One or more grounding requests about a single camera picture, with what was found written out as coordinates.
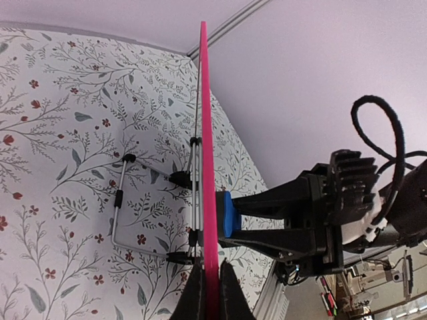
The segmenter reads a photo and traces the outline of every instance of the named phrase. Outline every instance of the blue gripper pad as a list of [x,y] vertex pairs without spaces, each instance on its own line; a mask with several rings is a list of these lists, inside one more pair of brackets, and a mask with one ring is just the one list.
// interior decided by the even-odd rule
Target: blue gripper pad
[[233,206],[232,194],[226,191],[224,194],[224,235],[230,238],[235,230],[242,229],[242,215]]

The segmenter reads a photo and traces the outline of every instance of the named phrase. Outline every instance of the floral pattern fabric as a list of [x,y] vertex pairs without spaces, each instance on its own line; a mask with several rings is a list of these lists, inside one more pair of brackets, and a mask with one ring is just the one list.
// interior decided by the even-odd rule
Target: floral pattern fabric
[[[0,31],[0,319],[168,319],[190,267],[191,195],[159,172],[187,167],[197,70],[174,53],[112,39]],[[216,185],[265,189],[212,96]],[[111,243],[121,158],[133,153]],[[246,219],[245,228],[276,227]],[[222,249],[251,307],[270,259]]]

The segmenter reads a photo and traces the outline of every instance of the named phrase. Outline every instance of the flower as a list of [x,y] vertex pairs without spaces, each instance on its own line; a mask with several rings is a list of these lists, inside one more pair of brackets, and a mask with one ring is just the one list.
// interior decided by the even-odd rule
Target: flower
[[104,238],[102,237],[102,234],[99,234],[95,236],[95,240],[97,240],[98,243],[101,243],[104,241]]
[[12,196],[15,200],[21,200],[22,198],[22,194],[20,194],[19,192],[15,192],[14,194],[12,194]]
[[109,122],[108,119],[103,119],[102,120],[102,125],[104,125],[106,128],[108,128],[111,125],[111,123]]
[[0,215],[0,231],[4,231],[7,227],[6,217]]
[[39,212],[39,208],[34,207],[33,205],[30,205],[28,212],[32,215],[37,215],[37,212]]
[[187,281],[188,275],[185,272],[181,272],[181,282]]
[[128,260],[129,262],[133,261],[132,251],[130,251],[130,250],[129,250],[129,251],[125,254],[125,258],[126,258],[126,260]]
[[138,238],[138,245],[145,245],[145,242],[147,241],[147,238],[145,235],[137,235]]
[[45,278],[46,279],[52,279],[52,280],[54,280],[55,274],[56,274],[56,270],[52,270],[51,271],[49,268],[47,268],[45,271],[46,271]]
[[5,135],[5,137],[3,138],[3,142],[6,145],[11,145],[11,143],[14,142],[14,138],[11,135]]
[[28,82],[29,85],[31,86],[31,88],[35,89],[36,87],[39,86],[39,82],[36,80],[31,80],[30,82]]
[[96,285],[102,285],[104,283],[103,275],[100,275],[99,277],[94,275],[93,279],[95,280]]
[[32,100],[31,105],[33,106],[33,109],[38,109],[41,107],[40,102],[38,100]]

